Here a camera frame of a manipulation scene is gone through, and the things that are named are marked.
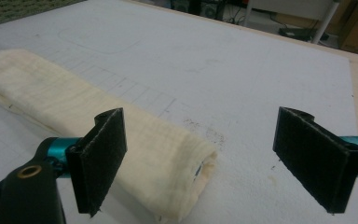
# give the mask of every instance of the yellow cloth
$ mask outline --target yellow cloth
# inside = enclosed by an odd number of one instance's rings
[[[84,136],[96,115],[123,107],[128,152],[115,181],[160,222],[187,216],[214,168],[211,144],[23,49],[0,51],[0,105],[68,137]]]

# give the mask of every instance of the folded cloth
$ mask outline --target folded cloth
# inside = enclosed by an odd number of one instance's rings
[[[84,136],[96,115],[123,107],[128,152],[115,181],[157,220],[186,217],[214,168],[208,142],[23,49],[0,51],[0,105],[68,137]]]

